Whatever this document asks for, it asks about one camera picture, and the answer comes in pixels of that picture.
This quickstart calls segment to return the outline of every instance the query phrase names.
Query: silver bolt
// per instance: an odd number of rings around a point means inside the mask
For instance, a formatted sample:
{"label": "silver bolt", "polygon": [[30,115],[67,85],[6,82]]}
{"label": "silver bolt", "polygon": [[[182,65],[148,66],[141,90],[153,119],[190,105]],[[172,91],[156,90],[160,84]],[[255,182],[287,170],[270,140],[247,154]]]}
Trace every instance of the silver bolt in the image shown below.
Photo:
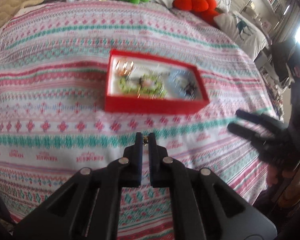
{"label": "silver bolt", "polygon": [[128,158],[126,158],[126,157],[122,157],[122,158],[120,158],[119,159],[119,163],[120,164],[128,164],[129,163],[129,159]]}
{"label": "silver bolt", "polygon": [[82,169],[80,170],[80,173],[81,173],[82,175],[89,175],[90,172],[91,172],[91,169],[88,168],[88,167],[84,167],[84,168],[82,168]]}
{"label": "silver bolt", "polygon": [[203,168],[200,172],[203,176],[209,176],[211,174],[211,171],[208,168]]}
{"label": "silver bolt", "polygon": [[168,156],[168,157],[164,157],[162,161],[166,164],[170,164],[173,162],[173,159]]}

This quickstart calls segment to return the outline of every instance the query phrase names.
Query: patterned blanket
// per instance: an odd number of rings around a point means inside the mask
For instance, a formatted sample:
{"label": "patterned blanket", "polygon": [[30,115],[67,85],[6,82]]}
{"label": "patterned blanket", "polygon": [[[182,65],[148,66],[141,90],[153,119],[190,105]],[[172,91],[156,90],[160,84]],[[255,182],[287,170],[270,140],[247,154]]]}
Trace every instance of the patterned blanket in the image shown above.
{"label": "patterned blanket", "polygon": [[[196,65],[211,103],[194,115],[105,113],[111,48]],[[18,221],[78,169],[121,157],[140,131],[154,132],[187,167],[211,168],[252,203],[266,166],[226,130],[238,108],[275,115],[254,63],[192,14],[152,3],[46,4],[0,30],[0,195]],[[169,190],[149,186],[146,149],[142,187],[122,192],[118,237],[173,237]]]}

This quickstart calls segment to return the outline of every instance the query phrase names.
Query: pillow with horse print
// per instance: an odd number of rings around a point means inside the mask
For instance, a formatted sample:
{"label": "pillow with horse print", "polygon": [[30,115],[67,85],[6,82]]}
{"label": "pillow with horse print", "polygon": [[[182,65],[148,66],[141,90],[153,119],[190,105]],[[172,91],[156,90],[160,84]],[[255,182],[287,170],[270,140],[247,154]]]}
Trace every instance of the pillow with horse print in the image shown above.
{"label": "pillow with horse print", "polygon": [[252,60],[268,46],[262,31],[236,11],[220,14],[214,21]]}

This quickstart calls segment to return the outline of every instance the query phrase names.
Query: jewelry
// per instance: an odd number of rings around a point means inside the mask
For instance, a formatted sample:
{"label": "jewelry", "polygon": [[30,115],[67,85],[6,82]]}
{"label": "jewelry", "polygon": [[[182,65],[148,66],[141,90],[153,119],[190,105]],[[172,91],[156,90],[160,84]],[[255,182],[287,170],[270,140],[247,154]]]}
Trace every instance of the jewelry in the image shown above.
{"label": "jewelry", "polygon": [[126,61],[126,62],[122,66],[120,64],[121,61],[122,60],[119,60],[118,63],[117,63],[117,65],[115,66],[117,74],[120,77],[128,77],[132,73],[132,71],[133,71],[133,61],[131,63],[128,63],[128,60],[125,59],[122,62],[124,62],[124,61]]}
{"label": "jewelry", "polygon": [[119,80],[119,87],[124,94],[136,94],[151,98],[163,98],[166,92],[163,89],[163,82],[159,76],[144,74],[140,78],[122,77]]}
{"label": "jewelry", "polygon": [[170,73],[166,86],[180,98],[194,100],[198,97],[195,76],[188,70],[174,70]]}

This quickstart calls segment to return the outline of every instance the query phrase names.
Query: red box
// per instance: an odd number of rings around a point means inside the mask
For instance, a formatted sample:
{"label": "red box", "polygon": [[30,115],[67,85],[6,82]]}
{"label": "red box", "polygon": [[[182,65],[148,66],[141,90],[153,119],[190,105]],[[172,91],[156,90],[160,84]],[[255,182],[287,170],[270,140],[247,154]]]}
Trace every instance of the red box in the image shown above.
{"label": "red box", "polygon": [[[110,78],[112,77],[113,57],[133,57],[147,61],[161,62],[171,65],[180,66],[191,70],[197,79],[197,85],[202,94],[202,99],[198,100],[182,100],[182,99],[162,99],[162,98],[138,98],[137,96],[111,95],[110,94]],[[138,113],[138,114],[195,114],[210,103],[207,91],[203,85],[202,78],[198,69],[193,66],[176,60],[157,57],[150,54],[134,53],[127,51],[111,50],[105,96],[105,111],[119,113]]]}

